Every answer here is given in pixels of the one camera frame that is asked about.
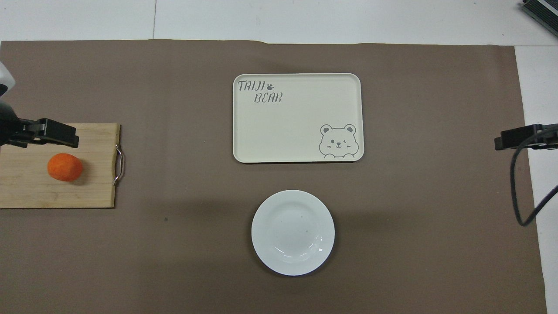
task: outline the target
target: bear cartoon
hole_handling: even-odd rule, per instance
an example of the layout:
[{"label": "bear cartoon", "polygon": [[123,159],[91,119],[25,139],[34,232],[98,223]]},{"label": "bear cartoon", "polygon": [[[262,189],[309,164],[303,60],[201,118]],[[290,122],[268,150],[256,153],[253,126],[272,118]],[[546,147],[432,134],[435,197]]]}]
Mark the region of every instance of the bear cartoon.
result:
[{"label": "bear cartoon", "polygon": [[358,143],[354,134],[357,132],[354,125],[347,124],[345,127],[331,127],[322,125],[320,152],[324,158],[344,158],[347,155],[354,157],[358,151]]}]

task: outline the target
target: brown tabletop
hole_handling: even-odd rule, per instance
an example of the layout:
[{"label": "brown tabletop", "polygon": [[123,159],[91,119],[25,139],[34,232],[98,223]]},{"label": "brown tabletop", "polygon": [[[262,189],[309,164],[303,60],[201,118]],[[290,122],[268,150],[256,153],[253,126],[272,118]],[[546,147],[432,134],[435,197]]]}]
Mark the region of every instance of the brown tabletop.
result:
[{"label": "brown tabletop", "polygon": [[[120,123],[127,154],[114,209],[0,211],[2,313],[546,312],[513,152],[493,147],[524,125],[513,47],[3,42],[0,59],[20,118]],[[340,72],[362,84],[362,159],[233,158],[236,76]],[[526,158],[517,171],[531,206]],[[285,189],[320,198],[336,228],[325,264],[294,278],[250,238]]]}]

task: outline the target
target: rectangular tray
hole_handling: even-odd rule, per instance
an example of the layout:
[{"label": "rectangular tray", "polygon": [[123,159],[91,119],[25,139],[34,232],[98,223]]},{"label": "rectangular tray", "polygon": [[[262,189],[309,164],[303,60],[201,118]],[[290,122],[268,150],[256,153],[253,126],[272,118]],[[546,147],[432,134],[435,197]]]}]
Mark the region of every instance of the rectangular tray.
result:
[{"label": "rectangular tray", "polygon": [[234,80],[233,155],[239,162],[346,162],[363,154],[356,75],[242,74]]},{"label": "rectangular tray", "polygon": [[[68,123],[76,128],[79,147],[3,145],[0,151],[0,208],[114,207],[117,123]],[[68,153],[83,164],[73,182],[51,178],[46,170],[50,158]]]}]

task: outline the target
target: white plate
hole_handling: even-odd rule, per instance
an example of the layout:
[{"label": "white plate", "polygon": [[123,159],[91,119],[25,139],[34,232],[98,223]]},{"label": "white plate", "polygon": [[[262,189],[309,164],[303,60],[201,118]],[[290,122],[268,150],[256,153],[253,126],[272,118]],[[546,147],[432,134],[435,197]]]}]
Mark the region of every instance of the white plate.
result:
[{"label": "white plate", "polygon": [[242,74],[234,80],[233,155],[239,162],[356,161],[363,154],[356,75]]},{"label": "white plate", "polygon": [[318,268],[328,258],[334,240],[335,226],[327,207],[303,191],[271,195],[252,221],[256,254],[283,275],[304,275]]}]

